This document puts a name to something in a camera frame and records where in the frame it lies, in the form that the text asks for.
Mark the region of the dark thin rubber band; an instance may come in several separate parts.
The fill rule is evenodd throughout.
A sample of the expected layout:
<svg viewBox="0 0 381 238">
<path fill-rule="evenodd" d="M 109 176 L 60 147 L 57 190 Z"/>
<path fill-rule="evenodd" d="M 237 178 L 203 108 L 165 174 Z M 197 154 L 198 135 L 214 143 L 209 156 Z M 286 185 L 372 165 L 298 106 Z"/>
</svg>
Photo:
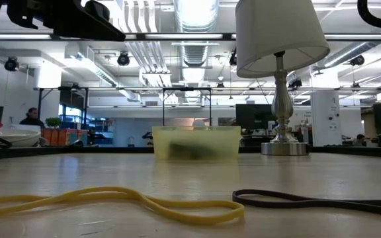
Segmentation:
<svg viewBox="0 0 381 238">
<path fill-rule="evenodd" d="M 286 201 L 272 202 L 244 198 L 244 196 L 248 195 L 280 198 Z M 235 190 L 232 192 L 232 200 L 243 205 L 254 206 L 257 208 L 341 208 L 346 210 L 355 210 L 359 212 L 367 212 L 371 214 L 381 215 L 381 200 L 334 200 L 325 198 L 310 198 L 305 196 L 297 196 L 294 194 L 287 194 L 283 192 L 256 189 Z"/>
</svg>

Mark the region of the orange teal cardboard boxes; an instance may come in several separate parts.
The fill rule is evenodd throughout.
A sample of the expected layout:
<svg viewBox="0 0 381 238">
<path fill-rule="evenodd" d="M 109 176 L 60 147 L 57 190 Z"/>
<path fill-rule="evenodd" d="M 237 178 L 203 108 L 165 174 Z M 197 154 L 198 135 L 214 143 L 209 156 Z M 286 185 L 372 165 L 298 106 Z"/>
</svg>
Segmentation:
<svg viewBox="0 0 381 238">
<path fill-rule="evenodd" d="M 44 128 L 41 129 L 41 136 L 49 142 L 50 146 L 67 146 L 76 141 L 82 141 L 83 145 L 87 145 L 88 132 L 76 129 Z"/>
</svg>

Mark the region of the yellow plastic bin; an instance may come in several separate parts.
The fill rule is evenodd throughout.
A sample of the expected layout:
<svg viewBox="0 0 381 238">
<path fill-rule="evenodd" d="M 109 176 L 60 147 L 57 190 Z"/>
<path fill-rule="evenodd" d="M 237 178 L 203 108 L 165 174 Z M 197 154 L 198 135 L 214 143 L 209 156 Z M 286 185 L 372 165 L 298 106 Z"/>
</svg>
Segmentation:
<svg viewBox="0 0 381 238">
<path fill-rule="evenodd" d="M 154 126 L 153 150 L 158 160 L 237 159 L 239 126 Z"/>
</svg>

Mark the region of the white shade silver lamp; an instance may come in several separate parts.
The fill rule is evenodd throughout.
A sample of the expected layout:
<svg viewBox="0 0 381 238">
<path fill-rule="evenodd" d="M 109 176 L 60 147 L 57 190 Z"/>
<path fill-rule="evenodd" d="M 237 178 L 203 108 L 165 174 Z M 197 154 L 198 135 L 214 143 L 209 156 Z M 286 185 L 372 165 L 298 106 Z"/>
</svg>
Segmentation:
<svg viewBox="0 0 381 238">
<path fill-rule="evenodd" d="M 239 0 L 235 23 L 237 76 L 275 79 L 276 136 L 261 144 L 261 153 L 307 156 L 308 144 L 296 140 L 288 127 L 294 108 L 286 78 L 330 53 L 312 0 Z"/>
</svg>

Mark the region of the white ceramic bowl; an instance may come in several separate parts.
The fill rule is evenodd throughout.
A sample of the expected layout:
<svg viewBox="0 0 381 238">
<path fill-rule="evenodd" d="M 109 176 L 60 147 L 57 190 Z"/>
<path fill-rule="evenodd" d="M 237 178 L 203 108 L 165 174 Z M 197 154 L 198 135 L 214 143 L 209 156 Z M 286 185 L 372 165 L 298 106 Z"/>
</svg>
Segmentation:
<svg viewBox="0 0 381 238">
<path fill-rule="evenodd" d="M 39 144 L 41 132 L 34 130 L 0 129 L 0 138 L 12 143 L 13 147 L 34 147 Z"/>
</svg>

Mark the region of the person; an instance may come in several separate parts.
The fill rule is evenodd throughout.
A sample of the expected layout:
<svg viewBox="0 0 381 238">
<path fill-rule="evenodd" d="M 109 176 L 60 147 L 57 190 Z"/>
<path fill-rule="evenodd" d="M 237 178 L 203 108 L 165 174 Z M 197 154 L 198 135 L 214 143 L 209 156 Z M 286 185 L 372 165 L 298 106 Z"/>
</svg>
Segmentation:
<svg viewBox="0 0 381 238">
<path fill-rule="evenodd" d="M 21 120 L 19 124 L 28 126 L 40 126 L 41 128 L 45 128 L 43 121 L 38 118 L 38 109 L 35 107 L 28 109 L 26 118 Z"/>
<path fill-rule="evenodd" d="M 366 146 L 366 137 L 363 134 L 358 134 L 353 140 L 352 145 L 355 147 Z"/>
</svg>

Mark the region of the pale yellow thin rubber band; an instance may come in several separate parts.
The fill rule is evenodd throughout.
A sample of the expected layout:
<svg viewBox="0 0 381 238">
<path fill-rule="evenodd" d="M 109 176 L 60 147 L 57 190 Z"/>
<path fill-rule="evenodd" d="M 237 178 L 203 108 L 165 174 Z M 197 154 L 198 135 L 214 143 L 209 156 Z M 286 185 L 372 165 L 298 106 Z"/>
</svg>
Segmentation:
<svg viewBox="0 0 381 238">
<path fill-rule="evenodd" d="M 146 196 L 136 190 L 120 186 L 100 186 L 74 190 L 57 196 L 13 195 L 0 196 L 0 216 L 25 212 L 59 203 L 92 202 L 96 200 L 133 200 L 153 212 L 181 223 L 191 225 L 216 225 L 245 215 L 245 208 L 227 200 L 166 200 Z M 177 212 L 177 208 L 228 208 L 220 215 L 197 216 Z"/>
</svg>

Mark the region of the small background potted plant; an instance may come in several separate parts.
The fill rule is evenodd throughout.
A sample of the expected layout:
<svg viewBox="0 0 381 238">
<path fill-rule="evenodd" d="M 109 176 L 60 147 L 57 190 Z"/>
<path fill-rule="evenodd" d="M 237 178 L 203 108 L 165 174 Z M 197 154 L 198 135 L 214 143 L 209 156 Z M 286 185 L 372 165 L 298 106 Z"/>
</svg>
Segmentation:
<svg viewBox="0 0 381 238">
<path fill-rule="evenodd" d="M 45 123 L 49 128 L 59 128 L 62 124 L 62 121 L 58 117 L 47 118 Z"/>
</svg>

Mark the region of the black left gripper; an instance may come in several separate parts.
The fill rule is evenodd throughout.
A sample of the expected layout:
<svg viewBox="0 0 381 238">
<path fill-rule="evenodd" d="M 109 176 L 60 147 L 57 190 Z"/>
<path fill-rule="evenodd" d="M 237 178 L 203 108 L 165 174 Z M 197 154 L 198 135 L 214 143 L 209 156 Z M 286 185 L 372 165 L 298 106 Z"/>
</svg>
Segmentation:
<svg viewBox="0 0 381 238">
<path fill-rule="evenodd" d="M 96 0 L 7 0 L 9 19 L 24 28 L 38 28 L 39 20 L 53 33 L 66 38 L 125 41 L 126 35 L 110 23 L 110 10 Z"/>
</svg>

